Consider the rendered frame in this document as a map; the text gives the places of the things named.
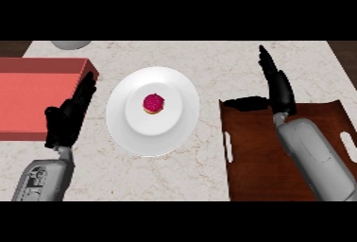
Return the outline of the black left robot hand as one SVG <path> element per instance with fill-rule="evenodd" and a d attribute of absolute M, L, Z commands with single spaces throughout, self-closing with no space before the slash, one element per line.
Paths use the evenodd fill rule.
<path fill-rule="evenodd" d="M 73 98 L 64 101 L 61 107 L 48 107 L 45 110 L 48 135 L 45 146 L 73 147 L 77 142 L 92 96 L 97 92 L 94 72 L 89 72 L 79 83 Z"/>

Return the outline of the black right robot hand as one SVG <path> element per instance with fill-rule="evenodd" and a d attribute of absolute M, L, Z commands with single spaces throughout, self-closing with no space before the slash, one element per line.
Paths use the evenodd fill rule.
<path fill-rule="evenodd" d="M 284 112 L 287 115 L 296 115 L 297 107 L 291 82 L 285 72 L 278 69 L 271 53 L 263 46 L 260 46 L 259 63 L 268 80 L 269 97 L 250 96 L 229 99 L 223 102 L 223 106 L 235 108 L 241 112 L 272 108 L 274 113 Z"/>

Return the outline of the white oval plate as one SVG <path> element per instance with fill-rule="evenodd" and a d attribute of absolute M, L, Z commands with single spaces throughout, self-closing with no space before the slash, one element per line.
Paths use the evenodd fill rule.
<path fill-rule="evenodd" d="M 159 156 L 175 150 L 191 136 L 198 116 L 198 92 L 175 69 L 144 68 L 117 84 L 107 105 L 107 127 L 130 153 Z"/>

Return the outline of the brown wooden tray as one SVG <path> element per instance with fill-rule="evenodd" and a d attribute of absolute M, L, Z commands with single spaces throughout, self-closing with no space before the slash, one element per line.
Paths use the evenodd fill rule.
<path fill-rule="evenodd" d="M 309 118 L 336 148 L 357 179 L 357 159 L 349 156 L 341 134 L 353 126 L 343 103 L 300 103 L 294 118 Z M 234 201 L 313 201 L 315 195 L 277 137 L 272 110 L 243 112 L 220 107 L 229 197 Z"/>

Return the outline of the red rectangular box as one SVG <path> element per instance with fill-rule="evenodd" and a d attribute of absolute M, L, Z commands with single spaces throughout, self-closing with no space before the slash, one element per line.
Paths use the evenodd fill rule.
<path fill-rule="evenodd" d="M 89 58 L 0 58 L 0 141 L 45 141 L 45 109 L 73 97 Z"/>

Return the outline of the grey round object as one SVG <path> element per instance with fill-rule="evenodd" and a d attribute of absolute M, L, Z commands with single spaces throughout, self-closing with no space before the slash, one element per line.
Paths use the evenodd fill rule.
<path fill-rule="evenodd" d="M 91 44 L 91 41 L 54 41 L 52 44 L 63 50 L 76 50 Z"/>

